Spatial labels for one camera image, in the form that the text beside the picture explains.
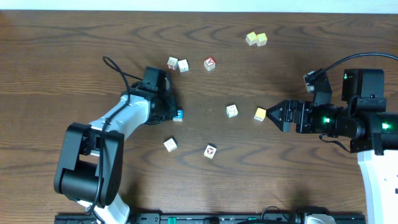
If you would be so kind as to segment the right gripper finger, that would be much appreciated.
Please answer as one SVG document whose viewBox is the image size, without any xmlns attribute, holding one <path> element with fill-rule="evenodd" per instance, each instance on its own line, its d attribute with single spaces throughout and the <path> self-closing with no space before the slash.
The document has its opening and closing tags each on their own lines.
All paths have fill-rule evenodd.
<svg viewBox="0 0 398 224">
<path fill-rule="evenodd" d="M 289 132 L 290 131 L 290 125 L 292 122 L 292 119 L 290 117 L 275 117 L 275 116 L 270 116 L 270 120 L 279 128 L 280 131 L 282 132 Z"/>
<path fill-rule="evenodd" d="M 282 100 L 280 103 L 271 106 L 267 109 L 267 114 L 272 114 L 274 111 L 286 112 L 289 109 L 291 100 Z"/>
</svg>

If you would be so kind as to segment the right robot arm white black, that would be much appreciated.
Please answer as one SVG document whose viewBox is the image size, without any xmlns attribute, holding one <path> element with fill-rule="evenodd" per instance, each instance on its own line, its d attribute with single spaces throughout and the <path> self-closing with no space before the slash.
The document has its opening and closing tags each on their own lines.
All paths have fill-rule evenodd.
<svg viewBox="0 0 398 224">
<path fill-rule="evenodd" d="M 312 101 L 283 100 L 266 116 L 282 131 L 296 125 L 300 134 L 318 134 L 336 143 L 349 138 L 349 153 L 356 154 L 366 193 L 369 223 L 397 223 L 397 114 L 386 111 L 384 72 L 381 69 L 346 69 L 342 101 L 332 104 L 327 76 L 304 76 Z"/>
</svg>

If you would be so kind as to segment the white green wooden block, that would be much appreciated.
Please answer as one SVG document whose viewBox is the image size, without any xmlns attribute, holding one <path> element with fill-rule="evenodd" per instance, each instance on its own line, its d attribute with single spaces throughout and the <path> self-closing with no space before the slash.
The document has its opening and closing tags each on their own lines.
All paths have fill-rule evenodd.
<svg viewBox="0 0 398 224">
<path fill-rule="evenodd" d="M 229 118 L 232 118 L 234 116 L 238 115 L 238 109 L 236 105 L 229 105 L 226 107 L 226 114 L 228 115 Z"/>
</svg>

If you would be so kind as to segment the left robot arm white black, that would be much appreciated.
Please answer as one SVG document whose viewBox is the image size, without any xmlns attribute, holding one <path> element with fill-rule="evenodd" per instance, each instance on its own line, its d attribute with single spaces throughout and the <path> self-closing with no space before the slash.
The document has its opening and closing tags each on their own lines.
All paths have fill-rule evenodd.
<svg viewBox="0 0 398 224">
<path fill-rule="evenodd" d="M 90 124 L 66 130 L 53 187 L 84 206 L 97 223 L 127 223 L 130 208 L 119 195 L 124 143 L 142 124 L 177 115 L 170 74 L 148 67 L 143 80 L 122 92 L 119 102 Z"/>
</svg>

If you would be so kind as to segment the blue top wooden block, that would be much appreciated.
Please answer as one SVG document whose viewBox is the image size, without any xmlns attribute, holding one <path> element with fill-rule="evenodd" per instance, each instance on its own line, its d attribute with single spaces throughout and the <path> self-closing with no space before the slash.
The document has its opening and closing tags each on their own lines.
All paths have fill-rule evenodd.
<svg viewBox="0 0 398 224">
<path fill-rule="evenodd" d="M 177 110 L 177 115 L 173 117 L 173 121 L 175 122 L 183 121 L 183 110 Z"/>
</svg>

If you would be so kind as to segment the white block letter B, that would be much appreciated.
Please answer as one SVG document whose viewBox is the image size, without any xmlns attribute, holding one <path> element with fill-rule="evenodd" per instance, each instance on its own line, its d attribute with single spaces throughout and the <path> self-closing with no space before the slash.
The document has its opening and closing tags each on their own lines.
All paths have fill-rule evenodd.
<svg viewBox="0 0 398 224">
<path fill-rule="evenodd" d="M 170 138 L 164 142 L 164 146 L 168 152 L 172 152 L 177 148 L 177 143 L 174 138 Z"/>
</svg>

